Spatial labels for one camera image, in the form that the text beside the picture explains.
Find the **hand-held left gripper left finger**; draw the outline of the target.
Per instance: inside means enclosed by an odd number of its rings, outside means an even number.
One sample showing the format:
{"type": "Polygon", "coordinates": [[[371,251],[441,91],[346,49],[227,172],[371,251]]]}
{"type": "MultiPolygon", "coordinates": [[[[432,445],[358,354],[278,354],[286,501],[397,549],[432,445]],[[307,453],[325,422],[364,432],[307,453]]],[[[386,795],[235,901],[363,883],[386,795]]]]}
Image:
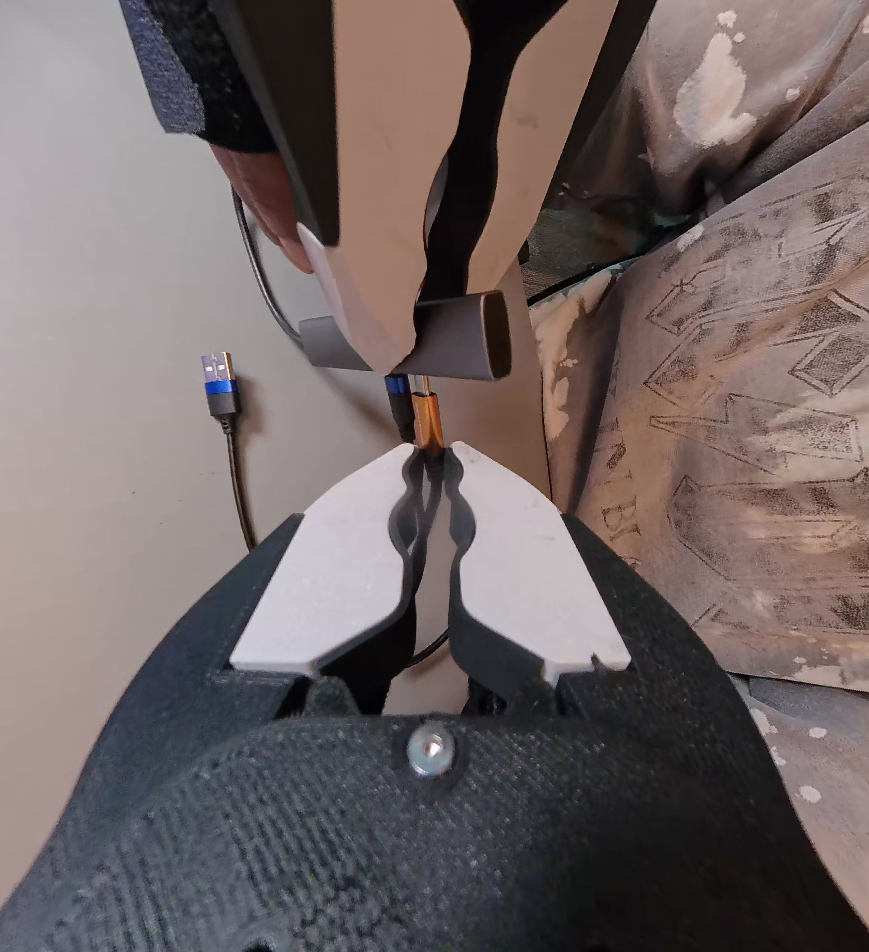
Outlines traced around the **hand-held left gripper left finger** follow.
{"type": "Polygon", "coordinates": [[[419,556],[420,451],[401,444],[306,509],[230,666],[336,677],[382,710],[415,649],[419,556]]]}

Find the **person's right hand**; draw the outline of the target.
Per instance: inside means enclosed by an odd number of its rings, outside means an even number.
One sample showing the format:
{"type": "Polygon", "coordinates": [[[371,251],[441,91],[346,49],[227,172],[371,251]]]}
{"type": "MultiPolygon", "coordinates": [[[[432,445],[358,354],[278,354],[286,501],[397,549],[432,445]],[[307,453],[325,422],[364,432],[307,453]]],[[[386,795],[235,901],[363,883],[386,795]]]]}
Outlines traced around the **person's right hand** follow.
{"type": "Polygon", "coordinates": [[[298,233],[291,181],[275,152],[240,152],[210,145],[214,158],[261,231],[300,271],[312,274],[298,233]]]}

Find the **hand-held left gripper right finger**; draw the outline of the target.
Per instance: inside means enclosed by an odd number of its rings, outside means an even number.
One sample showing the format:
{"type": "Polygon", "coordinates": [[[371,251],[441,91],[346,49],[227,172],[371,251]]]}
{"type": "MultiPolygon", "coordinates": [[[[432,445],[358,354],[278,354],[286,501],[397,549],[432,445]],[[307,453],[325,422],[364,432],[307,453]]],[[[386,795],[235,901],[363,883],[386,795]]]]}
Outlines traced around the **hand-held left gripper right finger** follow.
{"type": "Polygon", "coordinates": [[[452,658],[503,702],[526,683],[625,671],[631,653],[556,506],[474,447],[444,455],[456,546],[449,603],[452,658]]]}

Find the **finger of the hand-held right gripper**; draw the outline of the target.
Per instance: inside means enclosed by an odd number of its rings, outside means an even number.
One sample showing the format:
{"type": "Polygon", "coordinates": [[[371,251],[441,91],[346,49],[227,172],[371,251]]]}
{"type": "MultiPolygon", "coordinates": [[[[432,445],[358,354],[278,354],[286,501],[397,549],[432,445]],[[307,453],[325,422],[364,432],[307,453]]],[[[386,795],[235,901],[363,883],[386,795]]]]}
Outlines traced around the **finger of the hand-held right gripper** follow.
{"type": "Polygon", "coordinates": [[[456,2],[471,41],[427,298],[493,290],[631,61],[654,2],[456,2]]]}
{"type": "Polygon", "coordinates": [[[451,1],[225,1],[212,10],[287,167],[343,337],[388,373],[415,346],[433,181],[471,47],[451,1]]]}

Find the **person's grey printed trousers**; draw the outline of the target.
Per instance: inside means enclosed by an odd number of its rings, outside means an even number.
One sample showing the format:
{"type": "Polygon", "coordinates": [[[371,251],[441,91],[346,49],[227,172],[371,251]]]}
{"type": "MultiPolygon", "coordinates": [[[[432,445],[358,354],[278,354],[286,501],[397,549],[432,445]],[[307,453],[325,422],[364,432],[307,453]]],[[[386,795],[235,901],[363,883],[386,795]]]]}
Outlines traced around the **person's grey printed trousers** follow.
{"type": "Polygon", "coordinates": [[[657,2],[528,274],[554,502],[683,615],[869,929],[869,1],[657,2]]]}

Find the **grey usb hub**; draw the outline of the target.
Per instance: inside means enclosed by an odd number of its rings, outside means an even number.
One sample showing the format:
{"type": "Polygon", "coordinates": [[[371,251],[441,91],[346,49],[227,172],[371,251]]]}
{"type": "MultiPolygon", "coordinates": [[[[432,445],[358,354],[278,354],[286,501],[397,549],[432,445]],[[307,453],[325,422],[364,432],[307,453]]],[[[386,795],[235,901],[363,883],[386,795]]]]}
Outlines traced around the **grey usb hub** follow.
{"type": "MultiPolygon", "coordinates": [[[[250,232],[244,204],[234,188],[232,203],[242,243],[257,287],[276,324],[312,366],[370,371],[351,346],[334,315],[289,323],[268,282],[259,250],[250,232]]],[[[508,307],[500,291],[417,304],[413,351],[393,368],[393,374],[496,382],[512,370],[512,340],[508,307]]]]}

